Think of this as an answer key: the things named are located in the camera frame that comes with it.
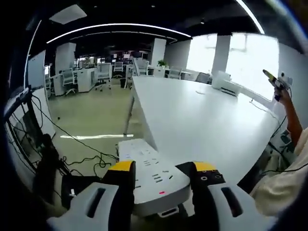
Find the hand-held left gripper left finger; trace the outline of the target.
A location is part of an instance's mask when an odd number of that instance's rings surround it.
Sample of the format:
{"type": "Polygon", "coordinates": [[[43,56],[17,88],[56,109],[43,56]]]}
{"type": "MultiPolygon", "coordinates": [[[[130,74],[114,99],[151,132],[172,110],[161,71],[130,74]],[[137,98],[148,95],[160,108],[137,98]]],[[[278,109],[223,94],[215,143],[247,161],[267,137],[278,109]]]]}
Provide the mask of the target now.
{"type": "Polygon", "coordinates": [[[101,182],[71,200],[70,208],[47,223],[53,231],[128,231],[134,207],[135,161],[120,161],[101,182]]]}

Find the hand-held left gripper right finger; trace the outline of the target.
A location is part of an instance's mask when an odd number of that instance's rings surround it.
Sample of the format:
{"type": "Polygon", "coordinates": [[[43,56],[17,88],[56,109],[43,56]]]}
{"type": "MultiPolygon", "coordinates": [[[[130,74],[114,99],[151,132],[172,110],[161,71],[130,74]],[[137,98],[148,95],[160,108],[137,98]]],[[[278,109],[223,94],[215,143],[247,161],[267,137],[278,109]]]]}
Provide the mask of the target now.
{"type": "Polygon", "coordinates": [[[267,231],[275,223],[275,217],[260,214],[254,199],[236,184],[227,183],[213,165],[186,162],[177,168],[190,179],[192,231],[267,231]]]}

